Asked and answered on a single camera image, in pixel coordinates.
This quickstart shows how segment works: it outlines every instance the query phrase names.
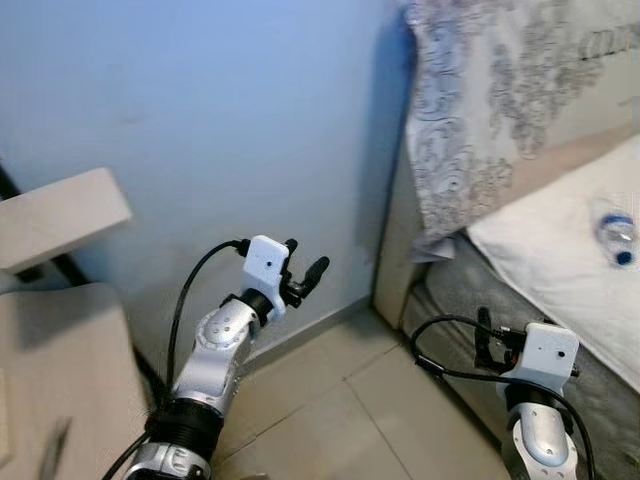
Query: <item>gray mattress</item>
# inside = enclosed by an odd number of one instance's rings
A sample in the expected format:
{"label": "gray mattress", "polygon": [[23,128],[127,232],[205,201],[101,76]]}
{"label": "gray mattress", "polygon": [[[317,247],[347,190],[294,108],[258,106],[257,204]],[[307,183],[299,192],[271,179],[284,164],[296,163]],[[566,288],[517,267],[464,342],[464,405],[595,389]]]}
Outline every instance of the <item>gray mattress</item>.
{"label": "gray mattress", "polygon": [[[456,258],[431,265],[414,287],[403,317],[406,333],[440,313],[475,317],[477,308],[483,305],[491,310],[494,327],[523,329],[527,323],[543,318],[539,310],[499,277],[468,239],[459,236],[456,243]],[[420,346],[451,368],[473,370],[473,329],[469,327],[436,325]],[[639,479],[640,395],[582,346],[576,363],[581,375],[569,381],[565,395],[587,425],[600,477]],[[495,385],[457,379],[448,383],[496,437],[504,436],[506,412]],[[579,437],[577,432],[573,436],[583,451]],[[587,478],[584,470],[581,473],[579,478]]]}

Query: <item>robotic arm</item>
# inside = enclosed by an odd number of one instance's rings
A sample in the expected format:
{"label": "robotic arm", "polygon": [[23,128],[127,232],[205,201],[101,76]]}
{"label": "robotic arm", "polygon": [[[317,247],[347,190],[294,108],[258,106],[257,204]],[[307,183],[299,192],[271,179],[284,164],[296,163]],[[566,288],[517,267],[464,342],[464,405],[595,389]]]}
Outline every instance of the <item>robotic arm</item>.
{"label": "robotic arm", "polygon": [[322,257],[302,282],[287,270],[297,242],[265,236],[251,239],[240,296],[230,295],[198,324],[195,347],[171,400],[147,421],[148,443],[137,451],[124,480],[210,480],[209,462],[237,393],[250,345],[269,321],[298,307],[329,266]]}
{"label": "robotic arm", "polygon": [[[442,321],[475,326],[475,366],[501,376],[448,370],[425,356],[417,346],[417,338],[426,328]],[[498,338],[504,346],[504,362],[493,359],[489,350],[491,337]],[[511,478],[577,480],[578,454],[570,437],[573,423],[564,409],[571,405],[563,398],[566,382],[571,376],[578,376],[574,362],[579,342],[573,332],[547,323],[529,323],[525,331],[504,327],[492,330],[489,311],[483,307],[478,310],[477,321],[456,315],[435,317],[414,333],[411,346],[416,364],[435,376],[499,382],[497,393],[509,412],[502,458]],[[575,420],[585,436],[582,421],[579,417]],[[588,460],[592,463],[590,447]]]}
{"label": "robotic arm", "polygon": [[[149,441],[137,450],[123,480],[212,479],[210,459],[237,392],[251,343],[267,322],[284,316],[287,305],[300,306],[329,266],[329,259],[322,257],[307,270],[302,282],[293,282],[287,267],[296,247],[295,240],[285,244],[265,236],[251,240],[241,295],[227,297],[219,309],[198,324],[193,352],[173,387],[171,399],[147,421]],[[411,339],[416,363],[436,376],[496,381],[494,376],[447,370],[422,353],[416,343],[418,336],[431,324],[445,320],[476,326],[476,366],[502,375],[497,378],[512,379],[497,387],[509,411],[502,455],[511,478],[577,480],[578,455],[569,435],[573,426],[557,403],[558,399],[563,400],[562,389],[569,377],[577,376],[576,336],[542,323],[531,323],[524,332],[491,330],[487,309],[479,310],[477,322],[456,316],[436,317],[421,326]],[[491,355],[491,336],[498,337],[505,346],[504,363]],[[535,388],[534,384],[544,388]]]}
{"label": "robotic arm", "polygon": [[[530,323],[523,350],[507,378],[529,380],[563,395],[563,387],[575,372],[578,339],[569,330],[544,323]],[[577,480],[578,454],[566,430],[573,426],[553,398],[528,386],[499,384],[498,394],[509,411],[508,435],[502,458],[512,478]]]}

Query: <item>white bed sheet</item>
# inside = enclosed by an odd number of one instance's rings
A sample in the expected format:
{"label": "white bed sheet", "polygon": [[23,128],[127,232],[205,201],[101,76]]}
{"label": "white bed sheet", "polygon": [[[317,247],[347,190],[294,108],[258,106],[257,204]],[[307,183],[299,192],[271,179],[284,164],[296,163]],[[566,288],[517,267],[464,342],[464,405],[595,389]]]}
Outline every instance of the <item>white bed sheet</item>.
{"label": "white bed sheet", "polygon": [[624,202],[640,225],[640,136],[469,227],[504,280],[640,393],[640,252],[612,266],[590,203]]}

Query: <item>light blue painted wall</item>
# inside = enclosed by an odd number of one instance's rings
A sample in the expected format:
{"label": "light blue painted wall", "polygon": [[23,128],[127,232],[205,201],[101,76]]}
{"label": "light blue painted wall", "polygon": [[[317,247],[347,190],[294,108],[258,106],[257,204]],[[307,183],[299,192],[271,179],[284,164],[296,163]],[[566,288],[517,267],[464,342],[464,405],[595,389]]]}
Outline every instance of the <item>light blue painted wall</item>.
{"label": "light blue painted wall", "polygon": [[[189,270],[229,238],[294,237],[294,267],[331,257],[284,335],[371,291],[408,38],[397,0],[3,2],[0,152],[24,189],[113,171],[135,220],[74,255],[153,363]],[[182,358],[240,269],[203,271]]]}

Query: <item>beige furniture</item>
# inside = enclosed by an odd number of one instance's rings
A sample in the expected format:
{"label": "beige furniture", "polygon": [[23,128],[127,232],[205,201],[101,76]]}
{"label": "beige furniture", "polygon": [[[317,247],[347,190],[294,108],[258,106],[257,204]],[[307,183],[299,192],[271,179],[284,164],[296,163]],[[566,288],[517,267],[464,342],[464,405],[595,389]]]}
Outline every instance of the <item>beige furniture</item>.
{"label": "beige furniture", "polygon": [[422,218],[413,185],[407,151],[403,142],[391,191],[373,305],[393,328],[401,328],[402,313],[411,285],[424,273],[425,266],[410,259],[413,240],[422,230]]}
{"label": "beige furniture", "polygon": [[[131,212],[106,169],[0,202],[0,269],[16,273],[85,244]],[[112,288],[0,295],[0,478],[36,479],[70,419],[56,479],[100,478],[143,431],[146,405]]]}
{"label": "beige furniture", "polygon": [[58,479],[100,478],[142,432],[146,406],[125,315],[107,285],[0,296],[0,368],[10,455],[0,478],[38,478],[62,418],[71,426]]}

